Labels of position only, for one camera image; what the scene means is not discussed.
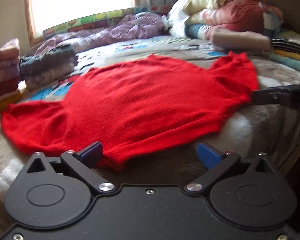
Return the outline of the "red knit sweater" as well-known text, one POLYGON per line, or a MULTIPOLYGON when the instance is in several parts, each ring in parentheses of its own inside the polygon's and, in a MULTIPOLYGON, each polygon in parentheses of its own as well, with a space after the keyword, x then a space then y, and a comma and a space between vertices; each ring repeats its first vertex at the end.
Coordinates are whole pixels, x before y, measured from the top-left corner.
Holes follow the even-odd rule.
POLYGON ((92 68, 62 100, 10 104, 1 129, 28 155, 57 157, 99 141, 99 167, 121 171, 131 158, 219 133, 257 89, 256 68, 244 53, 229 53, 207 69, 151 55, 92 68))

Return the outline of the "striped folded clothes stack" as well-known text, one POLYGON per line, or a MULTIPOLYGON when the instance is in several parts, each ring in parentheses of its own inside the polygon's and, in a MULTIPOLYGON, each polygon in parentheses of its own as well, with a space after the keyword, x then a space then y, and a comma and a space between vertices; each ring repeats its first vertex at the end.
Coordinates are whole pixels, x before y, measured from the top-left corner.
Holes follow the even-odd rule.
POLYGON ((269 58, 287 67, 300 71, 300 35, 294 31, 284 31, 271 41, 273 51, 269 58))

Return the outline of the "folded denim clothes stack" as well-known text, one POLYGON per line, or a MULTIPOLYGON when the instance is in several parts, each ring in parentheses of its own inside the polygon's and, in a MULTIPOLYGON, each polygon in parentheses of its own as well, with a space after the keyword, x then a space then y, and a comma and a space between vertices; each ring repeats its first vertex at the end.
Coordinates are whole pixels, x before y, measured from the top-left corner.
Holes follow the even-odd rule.
POLYGON ((78 64, 74 49, 66 44, 42 55, 23 56, 19 62, 19 80, 35 90, 70 74, 78 64))

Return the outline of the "tall stack folded clothes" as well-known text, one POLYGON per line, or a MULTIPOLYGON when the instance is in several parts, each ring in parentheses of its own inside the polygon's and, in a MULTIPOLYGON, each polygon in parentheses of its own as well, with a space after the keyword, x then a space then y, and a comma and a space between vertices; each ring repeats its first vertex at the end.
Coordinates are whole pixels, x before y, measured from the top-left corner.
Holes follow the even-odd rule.
POLYGON ((20 46, 17 38, 0 48, 0 113, 22 98, 19 90, 20 46))

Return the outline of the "folded beige sweater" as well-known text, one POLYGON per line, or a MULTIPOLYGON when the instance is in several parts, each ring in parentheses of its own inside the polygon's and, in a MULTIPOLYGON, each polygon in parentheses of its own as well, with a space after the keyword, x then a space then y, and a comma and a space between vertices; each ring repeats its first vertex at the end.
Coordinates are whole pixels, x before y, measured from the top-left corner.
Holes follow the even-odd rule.
POLYGON ((255 32, 237 32, 228 29, 215 29, 210 36, 211 43, 226 50, 272 51, 269 37, 255 32))

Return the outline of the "pile of folded quilts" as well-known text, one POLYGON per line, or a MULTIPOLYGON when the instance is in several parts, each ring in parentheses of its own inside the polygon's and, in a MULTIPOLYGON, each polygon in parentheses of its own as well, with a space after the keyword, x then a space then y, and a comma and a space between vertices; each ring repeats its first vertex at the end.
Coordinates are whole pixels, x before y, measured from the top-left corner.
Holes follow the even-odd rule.
POLYGON ((283 12, 264 0, 177 0, 166 25, 174 37, 209 40, 213 30, 251 31, 270 38, 283 24, 283 12))

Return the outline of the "colourful alphabet headboard panel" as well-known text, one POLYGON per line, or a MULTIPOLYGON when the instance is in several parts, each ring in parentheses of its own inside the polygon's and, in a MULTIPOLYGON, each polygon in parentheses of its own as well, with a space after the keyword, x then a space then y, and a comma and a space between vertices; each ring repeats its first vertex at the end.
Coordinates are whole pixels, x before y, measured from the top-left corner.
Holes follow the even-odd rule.
POLYGON ((98 29, 107 28, 117 25, 125 16, 136 15, 142 12, 152 12, 159 15, 166 15, 171 5, 160 5, 160 6, 147 6, 147 7, 133 7, 127 9, 113 10, 108 12, 101 12, 77 18, 62 24, 56 25, 43 31, 43 37, 45 40, 61 34, 68 33, 71 31, 80 31, 85 29, 98 29))

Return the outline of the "purple crumpled duvet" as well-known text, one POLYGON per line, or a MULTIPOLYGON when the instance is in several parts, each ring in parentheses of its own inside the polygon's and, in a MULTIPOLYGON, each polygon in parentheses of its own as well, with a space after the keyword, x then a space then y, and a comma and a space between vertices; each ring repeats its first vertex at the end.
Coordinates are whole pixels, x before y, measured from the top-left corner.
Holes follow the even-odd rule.
POLYGON ((161 15, 152 12, 126 15, 115 26, 57 34, 42 43, 35 55, 43 55, 64 45, 71 45, 78 53, 117 42, 147 39, 159 36, 163 28, 161 15))

